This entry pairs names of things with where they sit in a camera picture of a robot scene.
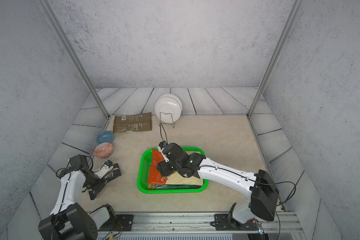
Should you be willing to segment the cassava chips bag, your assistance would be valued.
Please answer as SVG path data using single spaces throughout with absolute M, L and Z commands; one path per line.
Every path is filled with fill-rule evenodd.
M 147 184 L 154 185 L 198 185 L 204 184 L 203 179 L 196 177 L 184 178 L 178 172 L 174 172 L 168 177 L 162 177 L 157 170 L 157 164 L 164 160 L 162 154 L 158 150 L 152 150 L 152 163 L 149 170 Z

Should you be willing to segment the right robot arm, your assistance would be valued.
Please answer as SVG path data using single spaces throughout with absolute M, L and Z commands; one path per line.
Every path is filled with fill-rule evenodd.
M 158 163 L 157 170 L 163 177 L 178 173 L 183 178 L 211 180 L 249 198 L 244 204 L 233 204 L 230 212 L 236 222 L 245 224 L 255 218 L 268 222 L 275 220 L 280 192 L 268 172 L 236 170 L 199 153 L 189 155 L 176 143 L 160 142 L 158 150 L 164 160 Z

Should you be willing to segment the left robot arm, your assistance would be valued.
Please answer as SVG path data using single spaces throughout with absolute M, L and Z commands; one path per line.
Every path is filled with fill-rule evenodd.
M 39 223 L 44 240 L 95 240 L 101 227 L 120 235 L 124 226 L 114 209 L 105 204 L 91 213 L 80 205 L 82 193 L 88 191 L 94 200 L 105 185 L 122 175 L 117 163 L 107 160 L 96 171 L 89 164 L 89 156 L 71 157 L 65 168 L 58 172 L 61 189 L 50 215 Z

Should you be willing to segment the black snack bag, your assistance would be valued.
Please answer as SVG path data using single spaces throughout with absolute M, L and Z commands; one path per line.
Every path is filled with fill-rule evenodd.
M 90 200 L 95 200 L 99 193 L 104 189 L 105 185 L 107 184 L 107 179 L 98 179 L 95 184 L 90 187 L 87 187 Z

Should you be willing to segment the green Real chips bag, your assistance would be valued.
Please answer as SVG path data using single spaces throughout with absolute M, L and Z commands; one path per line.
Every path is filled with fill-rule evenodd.
M 148 190 L 182 190 L 182 189 L 199 189 L 198 185 L 148 185 Z

